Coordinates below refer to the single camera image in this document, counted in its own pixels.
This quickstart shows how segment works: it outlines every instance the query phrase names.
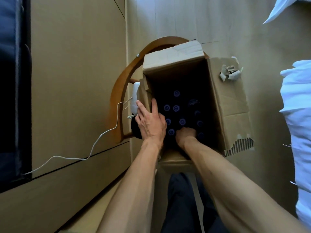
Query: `open cardboard box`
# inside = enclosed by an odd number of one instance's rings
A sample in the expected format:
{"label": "open cardboard box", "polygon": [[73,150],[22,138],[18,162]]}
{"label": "open cardboard box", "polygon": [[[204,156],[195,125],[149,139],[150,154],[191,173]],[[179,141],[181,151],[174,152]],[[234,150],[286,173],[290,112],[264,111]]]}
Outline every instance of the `open cardboard box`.
{"label": "open cardboard box", "polygon": [[[182,88],[204,104],[208,146],[223,156],[254,149],[242,80],[223,81],[224,66],[239,69],[234,58],[209,58],[195,40],[147,54],[138,99],[151,111],[151,99],[156,98],[160,112],[168,91]],[[167,172],[192,171],[190,159],[167,136],[159,164]]]}

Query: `cardboard flap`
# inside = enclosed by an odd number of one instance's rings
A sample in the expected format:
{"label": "cardboard flap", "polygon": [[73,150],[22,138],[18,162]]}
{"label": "cardboard flap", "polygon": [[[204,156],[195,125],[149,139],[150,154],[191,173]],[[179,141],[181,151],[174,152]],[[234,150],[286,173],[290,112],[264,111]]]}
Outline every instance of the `cardboard flap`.
{"label": "cardboard flap", "polygon": [[253,146],[253,141],[250,145],[247,144],[247,138],[251,138],[252,134],[249,111],[242,79],[223,82],[219,76],[223,65],[239,69],[234,58],[208,59],[218,113],[222,118],[221,129],[225,138],[225,147],[227,151],[232,150],[233,153],[237,153]]}
{"label": "cardboard flap", "polygon": [[166,48],[146,54],[142,72],[148,75],[150,72],[164,70],[173,67],[182,62],[197,61],[204,58],[204,52],[201,44],[196,41],[190,41],[177,46]]}

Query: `dark pants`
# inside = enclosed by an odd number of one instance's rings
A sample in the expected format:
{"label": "dark pants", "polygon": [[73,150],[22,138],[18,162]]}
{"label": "dark pants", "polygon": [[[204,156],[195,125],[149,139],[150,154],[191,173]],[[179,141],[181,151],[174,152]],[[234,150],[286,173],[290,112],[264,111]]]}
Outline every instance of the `dark pants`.
{"label": "dark pants", "polygon": [[[206,233],[228,233],[200,178],[197,178],[196,182],[204,205],[204,231]],[[161,233],[202,232],[192,185],[184,173],[172,174],[167,197],[168,206]]]}

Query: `curved wooden armrest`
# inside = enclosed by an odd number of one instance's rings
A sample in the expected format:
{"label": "curved wooden armrest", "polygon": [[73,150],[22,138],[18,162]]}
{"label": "curved wooden armrest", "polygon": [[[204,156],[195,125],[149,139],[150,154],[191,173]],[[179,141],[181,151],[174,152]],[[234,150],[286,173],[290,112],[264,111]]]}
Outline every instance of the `curved wooden armrest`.
{"label": "curved wooden armrest", "polygon": [[[130,78],[132,77],[135,70],[137,70],[144,62],[144,57],[146,54],[163,50],[172,46],[176,46],[182,43],[186,43],[189,40],[180,38],[180,37],[163,37],[153,42],[149,43],[126,68],[120,74],[118,79],[115,82],[115,85],[112,89],[110,96],[110,113],[109,113],[109,124],[111,127],[115,126],[115,121],[117,117],[117,104],[124,101],[125,91]],[[122,122],[122,106],[119,105],[119,116],[118,116],[118,125],[116,129],[112,130],[114,141],[120,143],[124,140],[123,133],[123,122]]]}

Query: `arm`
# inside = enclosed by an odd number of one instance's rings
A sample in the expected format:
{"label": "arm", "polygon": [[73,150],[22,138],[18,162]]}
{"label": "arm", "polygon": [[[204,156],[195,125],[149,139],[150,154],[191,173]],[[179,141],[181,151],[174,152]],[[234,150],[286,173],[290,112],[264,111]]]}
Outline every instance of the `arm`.
{"label": "arm", "polygon": [[97,233],[150,232],[155,169],[166,122],[158,113],[155,99],[152,100],[152,113],[140,101],[137,105],[135,120],[142,134],[142,147],[108,204]]}
{"label": "arm", "polygon": [[195,130],[182,128],[176,133],[176,141],[192,159],[231,232],[308,232],[238,168],[198,142],[195,135]]}

